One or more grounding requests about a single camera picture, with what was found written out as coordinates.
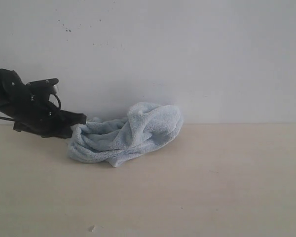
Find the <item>microfiber cloth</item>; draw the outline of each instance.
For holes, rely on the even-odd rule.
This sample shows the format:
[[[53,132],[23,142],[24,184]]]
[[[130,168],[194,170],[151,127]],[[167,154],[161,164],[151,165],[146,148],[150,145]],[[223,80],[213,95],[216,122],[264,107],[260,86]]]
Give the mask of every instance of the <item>microfiber cloth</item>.
[[[68,155],[84,163],[108,161],[118,167],[167,145],[178,135],[182,124],[183,117],[176,106],[138,103],[125,118],[93,118],[85,125],[76,125]]]

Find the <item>beige table surface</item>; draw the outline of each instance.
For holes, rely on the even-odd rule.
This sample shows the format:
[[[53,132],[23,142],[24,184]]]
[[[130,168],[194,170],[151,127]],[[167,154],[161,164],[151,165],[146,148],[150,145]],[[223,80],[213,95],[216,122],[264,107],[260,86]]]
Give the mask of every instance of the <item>beige table surface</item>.
[[[0,126],[0,237],[92,236],[296,237],[296,124],[185,125],[118,168]]]

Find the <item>light blue towel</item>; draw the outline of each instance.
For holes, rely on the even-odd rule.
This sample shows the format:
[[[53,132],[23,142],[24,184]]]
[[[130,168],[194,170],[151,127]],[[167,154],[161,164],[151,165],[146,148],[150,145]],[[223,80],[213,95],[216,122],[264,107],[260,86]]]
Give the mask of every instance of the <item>light blue towel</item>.
[[[183,117],[176,106],[138,103],[127,117],[111,121],[93,118],[77,125],[69,143],[69,157],[84,163],[125,161],[160,149],[179,133]]]

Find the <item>white wall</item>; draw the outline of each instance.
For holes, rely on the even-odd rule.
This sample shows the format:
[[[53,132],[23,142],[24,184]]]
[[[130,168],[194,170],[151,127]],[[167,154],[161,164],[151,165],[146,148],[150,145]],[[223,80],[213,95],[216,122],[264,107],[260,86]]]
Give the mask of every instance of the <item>white wall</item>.
[[[151,101],[296,122],[296,0],[0,0],[0,68],[57,77],[64,109],[105,119]]]

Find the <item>towel fold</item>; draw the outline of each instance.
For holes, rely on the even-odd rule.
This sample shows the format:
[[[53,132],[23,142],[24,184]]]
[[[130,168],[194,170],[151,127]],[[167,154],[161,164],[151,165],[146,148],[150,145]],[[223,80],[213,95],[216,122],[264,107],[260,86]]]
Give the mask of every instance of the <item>towel fold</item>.
[[[84,163],[108,161],[118,167],[171,142],[182,124],[183,117],[176,106],[138,103],[125,118],[110,121],[93,118],[85,125],[77,125],[68,155]]]

